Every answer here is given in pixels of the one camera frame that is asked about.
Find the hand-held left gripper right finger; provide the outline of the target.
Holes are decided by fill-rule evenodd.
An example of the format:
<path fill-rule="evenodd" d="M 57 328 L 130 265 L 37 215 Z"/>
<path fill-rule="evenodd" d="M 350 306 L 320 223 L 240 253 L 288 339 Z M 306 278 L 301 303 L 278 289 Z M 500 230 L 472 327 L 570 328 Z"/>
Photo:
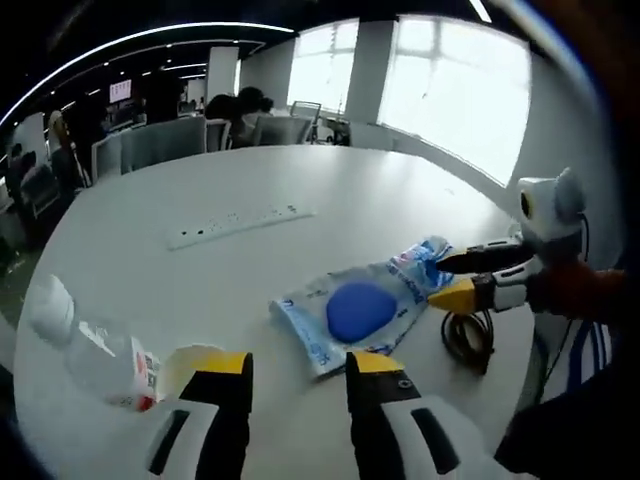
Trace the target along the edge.
<path fill-rule="evenodd" d="M 478 427 L 434 395 L 423 396 L 394 359 L 346 356 L 351 442 L 362 479 L 501 479 Z"/>

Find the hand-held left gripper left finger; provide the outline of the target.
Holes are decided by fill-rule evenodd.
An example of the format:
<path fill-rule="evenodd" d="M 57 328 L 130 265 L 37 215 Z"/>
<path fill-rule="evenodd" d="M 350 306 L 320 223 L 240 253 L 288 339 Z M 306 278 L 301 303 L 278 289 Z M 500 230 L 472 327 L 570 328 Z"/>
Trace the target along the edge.
<path fill-rule="evenodd" d="M 160 370 L 160 400 L 135 427 L 135 477 L 240 478 L 253 390 L 249 352 L 173 352 Z"/>

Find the person's right hand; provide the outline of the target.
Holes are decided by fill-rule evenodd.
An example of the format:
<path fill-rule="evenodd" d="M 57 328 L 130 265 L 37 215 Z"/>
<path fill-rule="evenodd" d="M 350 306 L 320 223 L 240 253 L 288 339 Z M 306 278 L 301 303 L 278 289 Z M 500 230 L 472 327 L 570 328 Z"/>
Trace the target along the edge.
<path fill-rule="evenodd" d="M 575 261 L 544 269 L 527 281 L 534 312 L 615 324 L 636 303 L 636 284 L 623 270 L 594 270 Z"/>

